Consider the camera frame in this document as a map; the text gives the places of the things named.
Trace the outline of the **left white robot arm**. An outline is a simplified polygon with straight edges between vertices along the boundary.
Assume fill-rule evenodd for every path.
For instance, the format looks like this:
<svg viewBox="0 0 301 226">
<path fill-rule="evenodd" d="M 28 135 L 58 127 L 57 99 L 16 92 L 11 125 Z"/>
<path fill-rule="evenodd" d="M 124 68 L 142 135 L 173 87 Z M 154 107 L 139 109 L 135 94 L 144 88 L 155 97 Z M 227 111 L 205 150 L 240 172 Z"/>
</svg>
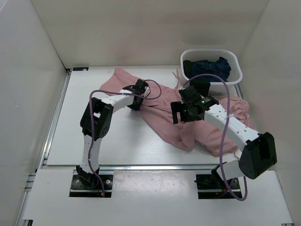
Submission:
<svg viewBox="0 0 301 226">
<path fill-rule="evenodd" d="M 102 140 L 109 132 L 113 114 L 124 107 L 138 111 L 150 92 L 148 83 L 141 79 L 119 92 L 101 89 L 91 92 L 80 120 L 84 151 L 82 162 L 76 167 L 79 180 L 86 188 L 105 191 L 99 175 L 99 153 Z"/>
</svg>

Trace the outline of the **pink trousers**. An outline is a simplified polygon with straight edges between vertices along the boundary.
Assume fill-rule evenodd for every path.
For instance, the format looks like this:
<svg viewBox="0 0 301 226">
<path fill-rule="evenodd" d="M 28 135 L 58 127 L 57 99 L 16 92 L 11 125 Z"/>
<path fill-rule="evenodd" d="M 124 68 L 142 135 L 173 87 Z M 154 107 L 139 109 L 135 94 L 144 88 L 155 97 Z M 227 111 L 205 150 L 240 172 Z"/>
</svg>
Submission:
<svg viewBox="0 0 301 226">
<path fill-rule="evenodd" d="M 120 92 L 124 87 L 134 85 L 138 77 L 131 75 L 120 67 L 116 67 L 114 74 L 100 89 Z M 219 156 L 222 131 L 206 121 L 181 122 L 173 124 L 171 102 L 180 101 L 181 96 L 176 89 L 160 85 L 162 94 L 155 100 L 143 100 L 139 113 L 142 119 L 159 135 L 159 137 L 182 150 L 190 151 L 198 142 L 205 146 L 213 156 Z M 239 98 L 230 98 L 230 114 L 250 128 L 254 128 L 248 115 L 249 104 Z M 223 153 L 233 153 L 236 144 L 226 136 Z"/>
</svg>

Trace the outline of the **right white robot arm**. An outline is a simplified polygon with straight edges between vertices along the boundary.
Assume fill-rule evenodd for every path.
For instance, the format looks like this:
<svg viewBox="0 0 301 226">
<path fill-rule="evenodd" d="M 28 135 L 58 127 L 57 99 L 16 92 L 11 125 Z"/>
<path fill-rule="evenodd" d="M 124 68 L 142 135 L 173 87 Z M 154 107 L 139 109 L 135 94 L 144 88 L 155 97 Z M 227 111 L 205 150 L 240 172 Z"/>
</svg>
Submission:
<svg viewBox="0 0 301 226">
<path fill-rule="evenodd" d="M 242 152 L 240 159 L 220 162 L 211 173 L 216 188 L 224 187 L 229 180 L 239 177 L 256 179 L 277 163 L 274 137 L 260 133 L 230 116 L 212 96 L 202 98 L 193 86 L 179 91 L 181 100 L 172 102 L 173 122 L 204 120 L 228 136 Z"/>
</svg>

